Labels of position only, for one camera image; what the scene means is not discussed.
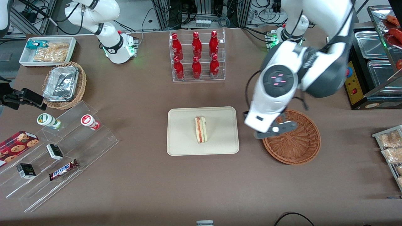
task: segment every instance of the foil container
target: foil container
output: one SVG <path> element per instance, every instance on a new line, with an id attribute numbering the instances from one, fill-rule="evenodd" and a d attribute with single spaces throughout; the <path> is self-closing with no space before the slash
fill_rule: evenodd
<path id="1" fill-rule="evenodd" d="M 74 99 L 80 70 L 74 66 L 53 68 L 43 97 L 50 102 L 70 102 Z"/>

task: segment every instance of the yellow control panel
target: yellow control panel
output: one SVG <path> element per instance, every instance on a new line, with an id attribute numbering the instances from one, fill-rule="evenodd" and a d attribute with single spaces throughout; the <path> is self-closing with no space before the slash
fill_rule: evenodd
<path id="1" fill-rule="evenodd" d="M 359 80 L 357 79 L 355 73 L 355 68 L 353 67 L 353 63 L 351 61 L 349 62 L 345 76 L 345 86 L 348 92 L 349 100 L 352 104 L 355 104 L 359 102 L 359 100 L 363 99 L 363 91 L 361 90 Z"/>

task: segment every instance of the sausage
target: sausage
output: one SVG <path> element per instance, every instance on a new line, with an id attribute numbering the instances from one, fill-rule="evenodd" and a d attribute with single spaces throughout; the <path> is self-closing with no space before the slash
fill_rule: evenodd
<path id="1" fill-rule="evenodd" d="M 400 26 L 398 19 L 394 16 L 387 15 L 387 20 L 388 20 L 388 22 L 390 22 L 396 26 Z"/>
<path id="2" fill-rule="evenodd" d="M 402 68 L 402 59 L 400 59 L 400 60 L 398 60 L 397 62 L 396 62 L 396 69 L 398 69 L 398 70 L 400 70 L 401 68 Z"/>
<path id="3" fill-rule="evenodd" d="M 388 33 L 398 39 L 400 43 L 402 43 L 402 31 L 391 28 L 388 30 Z"/>

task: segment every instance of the white tray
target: white tray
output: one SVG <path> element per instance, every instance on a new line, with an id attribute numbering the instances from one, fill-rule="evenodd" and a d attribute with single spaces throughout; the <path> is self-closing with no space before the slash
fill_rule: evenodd
<path id="1" fill-rule="evenodd" d="M 208 141 L 197 143 L 194 118 L 207 120 Z M 168 113 L 169 155 L 235 154 L 239 151 L 236 110 L 233 107 L 177 108 Z"/>
<path id="2" fill-rule="evenodd" d="M 62 63 L 54 63 L 54 62 L 37 62 L 37 61 L 33 61 L 33 57 L 36 54 L 36 49 L 28 49 L 28 48 L 24 48 L 23 53 L 20 57 L 20 64 L 26 67 L 44 67 L 44 66 L 56 66 L 59 64 L 63 64 L 63 63 L 67 63 L 70 62 L 71 57 L 73 55 L 74 52 L 74 47 L 76 44 L 76 39 L 73 37 L 36 37 L 36 38 L 29 38 L 27 40 L 31 41 L 31 40 L 44 40 L 44 41 L 49 41 L 49 42 L 68 42 L 70 43 L 70 46 L 68 48 L 68 52 L 67 52 L 67 56 L 66 56 L 66 60 Z"/>

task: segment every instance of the red cookie box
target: red cookie box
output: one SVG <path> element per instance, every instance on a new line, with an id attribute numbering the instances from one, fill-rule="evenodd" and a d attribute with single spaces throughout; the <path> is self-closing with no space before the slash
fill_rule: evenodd
<path id="1" fill-rule="evenodd" d="M 39 143 L 37 136 L 19 131 L 0 143 L 0 167 L 12 161 L 18 155 Z"/>

